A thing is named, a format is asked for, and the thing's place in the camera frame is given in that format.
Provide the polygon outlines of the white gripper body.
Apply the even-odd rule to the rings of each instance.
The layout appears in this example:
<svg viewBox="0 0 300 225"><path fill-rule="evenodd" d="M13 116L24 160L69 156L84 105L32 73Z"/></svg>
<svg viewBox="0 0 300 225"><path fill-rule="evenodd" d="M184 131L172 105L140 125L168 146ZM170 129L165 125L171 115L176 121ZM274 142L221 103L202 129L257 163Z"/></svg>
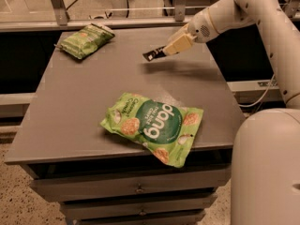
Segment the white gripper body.
<svg viewBox="0 0 300 225"><path fill-rule="evenodd" d="M206 43L219 35L212 22L209 8L205 8L194 15L188 23L187 31L198 43Z"/></svg>

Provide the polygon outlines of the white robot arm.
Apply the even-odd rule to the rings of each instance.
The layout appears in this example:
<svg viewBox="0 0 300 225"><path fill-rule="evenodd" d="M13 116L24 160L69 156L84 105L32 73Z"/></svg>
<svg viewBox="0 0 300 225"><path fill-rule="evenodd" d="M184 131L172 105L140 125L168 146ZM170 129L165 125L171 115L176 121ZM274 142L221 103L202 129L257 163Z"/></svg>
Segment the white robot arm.
<svg viewBox="0 0 300 225"><path fill-rule="evenodd" d="M231 225L300 225L300 33L278 0L219 0L172 35L173 55L234 28L255 25L282 108L252 114L232 150Z"/></svg>

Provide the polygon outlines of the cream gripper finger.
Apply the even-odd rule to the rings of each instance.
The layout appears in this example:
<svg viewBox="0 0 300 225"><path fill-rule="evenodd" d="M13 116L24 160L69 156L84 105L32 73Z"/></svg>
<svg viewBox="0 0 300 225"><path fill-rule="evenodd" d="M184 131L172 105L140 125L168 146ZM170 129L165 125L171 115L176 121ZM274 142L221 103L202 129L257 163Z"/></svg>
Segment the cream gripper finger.
<svg viewBox="0 0 300 225"><path fill-rule="evenodd" d="M182 34L173 38L164 48L166 55L174 55L192 47L196 37L191 34Z"/></svg>
<svg viewBox="0 0 300 225"><path fill-rule="evenodd" d="M186 39L188 39L188 24L185 24L177 32L171 35L168 41L170 43L175 43Z"/></svg>

